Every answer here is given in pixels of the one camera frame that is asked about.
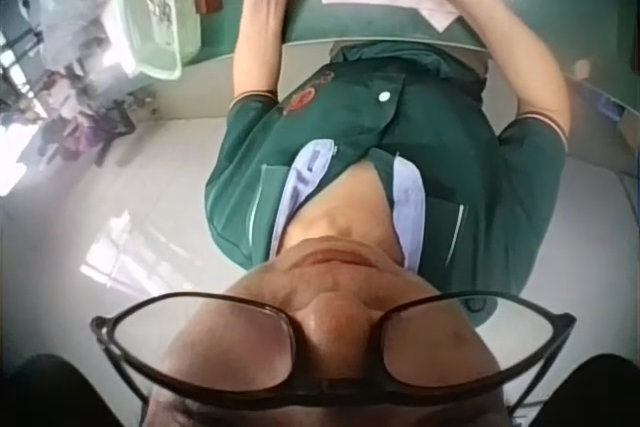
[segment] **green shirt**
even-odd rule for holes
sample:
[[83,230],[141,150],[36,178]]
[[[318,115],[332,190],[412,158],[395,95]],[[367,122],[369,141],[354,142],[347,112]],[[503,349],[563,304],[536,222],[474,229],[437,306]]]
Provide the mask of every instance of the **green shirt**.
[[302,202],[293,194],[292,214],[363,159],[393,211],[399,157],[419,172],[422,196],[411,197],[425,203],[414,270],[443,292],[520,293],[553,213],[565,145],[538,118],[496,136],[482,112],[484,84],[436,47],[374,42],[343,48],[282,102],[242,97],[206,185],[214,241],[245,269],[269,260],[292,165],[324,139],[333,146],[326,172]]

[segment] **work table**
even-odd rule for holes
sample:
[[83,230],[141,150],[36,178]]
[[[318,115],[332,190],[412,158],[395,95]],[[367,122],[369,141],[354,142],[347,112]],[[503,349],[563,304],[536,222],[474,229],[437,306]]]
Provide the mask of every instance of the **work table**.
[[[562,69],[587,60],[594,88],[640,113],[640,77],[631,68],[638,0],[504,0],[549,45]],[[194,62],[233,52],[242,0],[223,0],[223,10],[202,17],[203,46]],[[377,5],[323,5],[292,0],[285,42],[393,38],[484,49],[458,19],[438,33],[414,9]]]

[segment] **black eyeglass frame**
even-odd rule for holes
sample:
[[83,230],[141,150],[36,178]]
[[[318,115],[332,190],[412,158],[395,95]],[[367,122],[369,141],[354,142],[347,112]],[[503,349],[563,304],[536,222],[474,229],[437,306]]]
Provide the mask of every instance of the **black eyeglass frame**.
[[[200,387],[172,378],[150,367],[131,354],[115,338],[115,331],[118,325],[129,316],[155,303],[178,297],[225,300],[258,308],[279,317],[283,325],[288,329],[291,342],[292,368],[287,378],[278,385],[258,391],[229,392]],[[482,379],[447,387],[417,387],[396,379],[389,372],[384,362],[384,329],[388,320],[402,311],[419,305],[463,299],[465,297],[496,297],[526,307],[547,320],[552,326],[553,333],[549,340],[529,357],[505,370]],[[147,405],[148,397],[127,372],[125,366],[152,384],[162,387],[181,398],[223,409],[260,411],[287,406],[399,405],[429,407],[462,402],[496,391],[542,362],[540,369],[527,388],[510,407],[509,415],[513,415],[542,381],[558,355],[560,355],[575,327],[576,321],[576,318],[571,314],[554,314],[528,300],[501,292],[465,291],[415,300],[389,310],[371,329],[366,354],[367,368],[360,379],[315,379],[307,375],[306,372],[308,370],[304,368],[304,352],[299,349],[300,346],[306,345],[305,335],[297,321],[276,307],[239,297],[192,292],[165,294],[133,305],[111,318],[95,317],[91,321],[91,330],[116,372],[144,405]]]

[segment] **eyeglass lens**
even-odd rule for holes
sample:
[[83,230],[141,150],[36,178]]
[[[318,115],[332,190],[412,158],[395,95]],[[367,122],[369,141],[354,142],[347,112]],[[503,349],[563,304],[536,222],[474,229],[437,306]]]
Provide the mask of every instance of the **eyeglass lens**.
[[140,361],[176,380],[230,392],[283,382],[292,369],[288,326],[247,304],[175,297],[124,319],[116,340]]
[[[469,309],[474,306],[495,308],[476,330],[468,328],[473,318]],[[512,367],[552,335],[552,325],[535,311],[509,300],[475,296],[417,305],[393,315],[382,344],[387,370],[397,380],[419,387],[449,387]]]

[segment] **basket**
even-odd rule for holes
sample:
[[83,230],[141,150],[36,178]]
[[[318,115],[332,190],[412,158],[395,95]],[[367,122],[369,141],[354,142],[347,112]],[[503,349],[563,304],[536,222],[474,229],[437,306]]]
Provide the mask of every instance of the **basket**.
[[195,0],[166,0],[164,22],[152,14],[149,0],[118,0],[118,6],[137,68],[157,79],[179,78],[202,44]]

